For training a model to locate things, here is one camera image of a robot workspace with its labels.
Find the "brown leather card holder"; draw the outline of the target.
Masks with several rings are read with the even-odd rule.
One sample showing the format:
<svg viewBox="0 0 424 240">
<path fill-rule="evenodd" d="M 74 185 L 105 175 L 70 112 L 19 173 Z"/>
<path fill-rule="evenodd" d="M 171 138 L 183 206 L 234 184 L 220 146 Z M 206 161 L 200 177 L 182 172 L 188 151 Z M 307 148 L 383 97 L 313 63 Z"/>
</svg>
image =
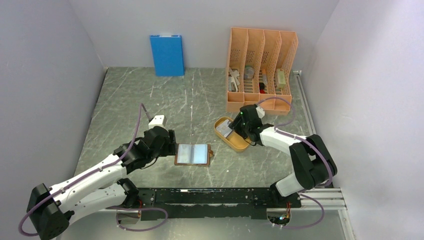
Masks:
<svg viewBox="0 0 424 240">
<path fill-rule="evenodd" d="M 174 158 L 174 164 L 176 166 L 203 166 L 207 167 L 210 165 L 211 158 L 214 156 L 214 152 L 211 149 L 211 146 L 209 144 L 187 144 L 192 145 L 192 163 L 191 164 L 178 164 L 177 163 L 177 154 L 178 154 L 178 148 L 179 145 L 177 145 L 177 151 Z"/>
</svg>

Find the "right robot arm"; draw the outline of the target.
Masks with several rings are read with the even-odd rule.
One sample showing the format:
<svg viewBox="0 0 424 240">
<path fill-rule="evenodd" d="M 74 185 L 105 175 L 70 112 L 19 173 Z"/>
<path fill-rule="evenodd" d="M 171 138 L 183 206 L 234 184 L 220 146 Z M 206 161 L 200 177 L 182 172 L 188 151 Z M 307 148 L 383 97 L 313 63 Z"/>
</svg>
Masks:
<svg viewBox="0 0 424 240">
<path fill-rule="evenodd" d="M 273 124 L 263 123 L 264 115 L 265 111 L 258 104 L 243 106 L 228 128 L 254 145 L 270 147 L 290 156 L 293 173 L 271 185 L 274 190 L 270 193 L 270 202 L 275 207 L 282 207 L 291 194 L 330 185 L 338 169 L 323 139 L 317 134 L 299 136 L 280 130 Z"/>
</svg>

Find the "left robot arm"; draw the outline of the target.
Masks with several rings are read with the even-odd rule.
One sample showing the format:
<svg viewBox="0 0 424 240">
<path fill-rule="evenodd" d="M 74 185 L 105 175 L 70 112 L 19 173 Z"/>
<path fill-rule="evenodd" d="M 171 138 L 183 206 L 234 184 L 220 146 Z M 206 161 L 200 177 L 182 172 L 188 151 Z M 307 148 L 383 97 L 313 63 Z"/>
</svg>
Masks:
<svg viewBox="0 0 424 240">
<path fill-rule="evenodd" d="M 26 214 L 18 225 L 30 219 L 41 240 L 52 240 L 79 219 L 107 208 L 141 207 L 139 190 L 127 177 L 159 157 L 174 156 L 177 141 L 174 130 L 154 126 L 143 137 L 118 147 L 104 160 L 71 179 L 47 187 L 35 186 L 30 194 Z"/>
</svg>

